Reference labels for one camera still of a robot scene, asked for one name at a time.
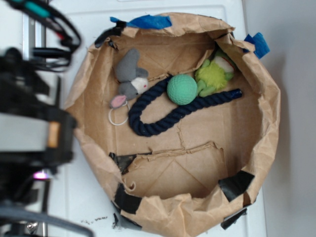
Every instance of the white surface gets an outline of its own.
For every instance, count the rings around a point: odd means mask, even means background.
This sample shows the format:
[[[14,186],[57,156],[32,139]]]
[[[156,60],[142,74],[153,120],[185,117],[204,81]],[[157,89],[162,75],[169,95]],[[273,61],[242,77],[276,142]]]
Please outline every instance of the white surface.
[[[22,13],[0,0],[0,53],[8,47],[22,50]]]
[[[65,74],[64,96],[70,90],[74,76],[86,55],[87,48],[105,29],[114,26],[114,23],[109,21],[110,16],[129,21],[141,15],[171,11],[202,14],[223,19],[237,28],[235,31],[237,39],[245,38],[241,1],[143,0],[120,2],[116,0],[78,0],[74,5],[73,2],[69,1],[54,0],[52,5],[67,15],[83,37],[83,44],[76,53],[70,70]],[[49,35],[47,41],[49,45],[55,45],[56,37]],[[75,160],[62,167],[53,182],[49,213],[89,227],[96,233],[97,237],[156,236],[131,229],[112,228],[114,208],[88,167],[77,141],[74,150],[76,152]],[[72,233],[55,228],[50,228],[49,233],[52,236],[60,237],[74,236]],[[235,225],[226,231],[220,226],[216,226],[201,236],[265,237],[262,192],[260,192],[256,203],[249,207],[248,215],[242,216]]]
[[[281,89],[277,155],[264,183],[268,237],[315,236],[316,1],[245,0],[250,34],[271,52],[262,62]]]

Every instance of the dog toy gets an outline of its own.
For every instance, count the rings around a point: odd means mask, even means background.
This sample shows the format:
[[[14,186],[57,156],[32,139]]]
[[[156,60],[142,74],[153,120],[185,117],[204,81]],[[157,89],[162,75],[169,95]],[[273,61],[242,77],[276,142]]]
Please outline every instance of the dog toy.
[[[197,89],[197,83],[191,76],[179,74],[169,81],[167,94],[173,103],[187,105],[196,98]]]
[[[198,95],[205,97],[224,89],[233,78],[235,69],[235,63],[218,48],[213,60],[206,59],[195,73]]]
[[[166,117],[154,123],[143,123],[140,120],[142,112],[146,107],[154,101],[157,97],[161,96],[167,89],[167,85],[170,78],[166,78],[152,86],[148,91],[142,94],[128,112],[129,125],[134,132],[139,136],[151,137],[158,135],[162,132],[172,128],[180,119],[186,115],[191,114],[197,110],[208,108],[210,106],[221,105],[227,102],[231,102],[234,99],[242,96],[240,89],[223,91],[206,97],[197,97],[191,103],[183,106],[179,106],[172,110]]]
[[[148,72],[137,67],[140,58],[136,48],[129,50],[119,61],[115,73],[120,82],[118,95],[110,101],[110,107],[117,109],[148,90]]]

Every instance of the gray plastic part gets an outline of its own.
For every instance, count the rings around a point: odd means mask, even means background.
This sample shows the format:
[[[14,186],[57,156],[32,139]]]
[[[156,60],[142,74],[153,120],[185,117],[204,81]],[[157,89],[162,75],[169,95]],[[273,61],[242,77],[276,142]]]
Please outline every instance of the gray plastic part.
[[[0,113],[0,152],[41,152],[47,144],[48,122]]]

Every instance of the white wall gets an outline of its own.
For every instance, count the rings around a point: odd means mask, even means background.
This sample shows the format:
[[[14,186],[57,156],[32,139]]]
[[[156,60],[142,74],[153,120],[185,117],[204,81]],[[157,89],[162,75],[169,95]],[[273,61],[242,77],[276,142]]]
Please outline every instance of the white wall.
[[[244,0],[248,32],[262,32],[262,62],[279,85],[276,160],[264,183],[268,237],[316,236],[316,1]]]
[[[22,13],[0,0],[0,51],[8,47],[22,50]]]

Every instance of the plush toy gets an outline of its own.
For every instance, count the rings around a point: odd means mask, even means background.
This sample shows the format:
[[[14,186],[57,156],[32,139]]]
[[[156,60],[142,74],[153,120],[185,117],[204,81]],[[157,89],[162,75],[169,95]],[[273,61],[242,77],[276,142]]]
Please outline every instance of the plush toy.
[[[118,95],[110,101],[110,107],[117,109],[148,90],[148,72],[137,67],[140,58],[136,48],[129,50],[115,68],[118,81]]]
[[[224,89],[233,78],[235,69],[235,63],[218,48],[213,60],[206,59],[195,73],[198,95],[205,97]]]

